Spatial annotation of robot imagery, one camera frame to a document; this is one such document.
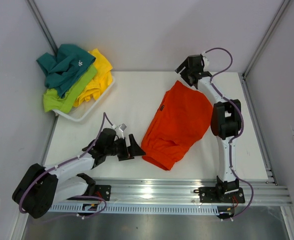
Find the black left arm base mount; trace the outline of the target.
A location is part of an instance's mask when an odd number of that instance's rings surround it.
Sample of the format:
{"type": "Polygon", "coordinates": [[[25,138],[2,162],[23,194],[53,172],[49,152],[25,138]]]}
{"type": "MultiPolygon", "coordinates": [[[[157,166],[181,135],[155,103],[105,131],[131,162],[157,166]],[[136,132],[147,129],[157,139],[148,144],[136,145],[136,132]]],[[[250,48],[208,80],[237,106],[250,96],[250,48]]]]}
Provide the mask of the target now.
{"type": "Polygon", "coordinates": [[[85,200],[92,200],[92,201],[99,201],[100,199],[104,199],[105,201],[110,201],[111,195],[111,186],[110,185],[99,185],[96,181],[91,178],[90,176],[86,175],[85,173],[79,173],[76,175],[77,178],[80,180],[84,180],[87,184],[87,188],[82,195],[77,195],[68,198],[68,200],[77,200],[77,201],[85,201],[85,200]]]}

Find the orange shorts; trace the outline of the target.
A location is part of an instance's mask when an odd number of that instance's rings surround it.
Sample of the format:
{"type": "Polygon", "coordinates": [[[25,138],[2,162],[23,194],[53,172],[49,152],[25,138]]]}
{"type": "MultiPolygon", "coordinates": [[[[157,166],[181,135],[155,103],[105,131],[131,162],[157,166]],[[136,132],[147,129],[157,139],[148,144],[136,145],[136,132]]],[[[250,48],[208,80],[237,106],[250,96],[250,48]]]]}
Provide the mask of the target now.
{"type": "Polygon", "coordinates": [[[165,171],[172,169],[207,132],[213,106],[207,97],[180,81],[168,90],[152,119],[141,147],[142,157],[165,171]]]}

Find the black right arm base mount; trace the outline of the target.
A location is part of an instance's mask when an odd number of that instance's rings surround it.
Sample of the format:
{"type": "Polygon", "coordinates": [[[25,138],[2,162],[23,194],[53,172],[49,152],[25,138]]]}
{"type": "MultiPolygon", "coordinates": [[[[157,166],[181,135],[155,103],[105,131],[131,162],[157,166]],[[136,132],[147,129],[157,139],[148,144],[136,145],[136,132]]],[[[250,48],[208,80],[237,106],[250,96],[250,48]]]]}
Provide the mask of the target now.
{"type": "Polygon", "coordinates": [[[245,196],[243,189],[236,179],[231,182],[218,182],[214,187],[203,186],[193,190],[193,193],[198,194],[201,203],[235,203],[244,204],[245,196]]]}

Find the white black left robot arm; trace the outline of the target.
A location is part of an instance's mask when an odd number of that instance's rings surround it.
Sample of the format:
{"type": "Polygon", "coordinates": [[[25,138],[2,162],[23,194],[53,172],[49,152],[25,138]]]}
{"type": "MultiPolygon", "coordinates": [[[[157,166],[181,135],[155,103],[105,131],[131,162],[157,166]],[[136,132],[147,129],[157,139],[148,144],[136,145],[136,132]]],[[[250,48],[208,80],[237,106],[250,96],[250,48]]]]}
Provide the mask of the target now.
{"type": "Polygon", "coordinates": [[[53,166],[31,165],[14,190],[12,200],[21,213],[34,219],[44,216],[53,204],[64,200],[92,200],[95,206],[105,204],[110,199],[111,187],[97,185],[86,171],[98,167],[107,157],[116,156],[119,161],[126,161],[145,154],[134,135],[126,138],[112,128],[104,128],[79,155],[53,166]]]}

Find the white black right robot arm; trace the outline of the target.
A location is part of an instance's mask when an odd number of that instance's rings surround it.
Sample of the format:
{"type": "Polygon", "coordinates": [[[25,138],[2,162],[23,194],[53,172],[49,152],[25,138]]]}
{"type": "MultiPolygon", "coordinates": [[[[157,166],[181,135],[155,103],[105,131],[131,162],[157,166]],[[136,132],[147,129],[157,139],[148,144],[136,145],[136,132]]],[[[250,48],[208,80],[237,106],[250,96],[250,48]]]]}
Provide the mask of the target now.
{"type": "Polygon", "coordinates": [[[217,138],[219,148],[219,171],[215,196],[226,202],[239,190],[233,159],[235,141],[242,133],[243,117],[241,102],[228,99],[213,83],[212,74],[204,70],[205,57],[201,54],[188,56],[175,70],[191,87],[202,92],[213,105],[211,132],[217,138]]]}

